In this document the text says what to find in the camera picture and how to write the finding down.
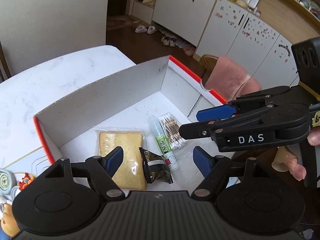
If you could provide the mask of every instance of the white table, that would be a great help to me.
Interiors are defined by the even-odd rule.
[[[0,168],[41,147],[32,117],[65,95],[135,65],[113,46],[67,54],[0,84]]]

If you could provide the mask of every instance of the paper box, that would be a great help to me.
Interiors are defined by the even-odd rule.
[[[97,80],[40,111],[34,117],[37,133],[51,163],[63,156],[83,162],[97,155],[93,127],[144,130],[148,150],[160,154],[147,122],[150,115],[170,112],[182,124],[196,122],[198,110],[225,103],[215,91],[203,90],[199,82],[197,75],[171,56],[150,60]],[[189,143],[219,154],[210,138]],[[203,177],[192,161],[192,150],[182,149],[179,156],[175,154],[179,165],[199,183]],[[167,186],[153,183],[147,189],[180,189],[175,183]]]

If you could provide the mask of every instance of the orange toy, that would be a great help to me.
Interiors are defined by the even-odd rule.
[[[23,190],[28,186],[31,182],[35,180],[34,176],[29,176],[29,173],[25,173],[24,177],[22,178],[22,182],[19,182],[19,189]]]
[[[20,232],[17,222],[12,214],[12,206],[7,203],[4,204],[1,228],[10,237],[15,237]]]

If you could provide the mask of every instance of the sneaker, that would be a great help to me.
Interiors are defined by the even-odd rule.
[[[164,46],[169,46],[169,44],[170,44],[170,38],[168,36],[163,36],[161,41]]]
[[[147,27],[140,25],[139,27],[136,28],[134,31],[135,33],[146,33],[148,31]]]
[[[170,47],[176,46],[176,40],[174,38],[170,38]]]
[[[153,34],[156,32],[156,27],[154,26],[149,26],[147,33],[148,34]]]

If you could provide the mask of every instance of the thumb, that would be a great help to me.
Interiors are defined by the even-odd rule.
[[[320,129],[311,130],[310,134],[308,135],[308,142],[312,146],[320,145]]]

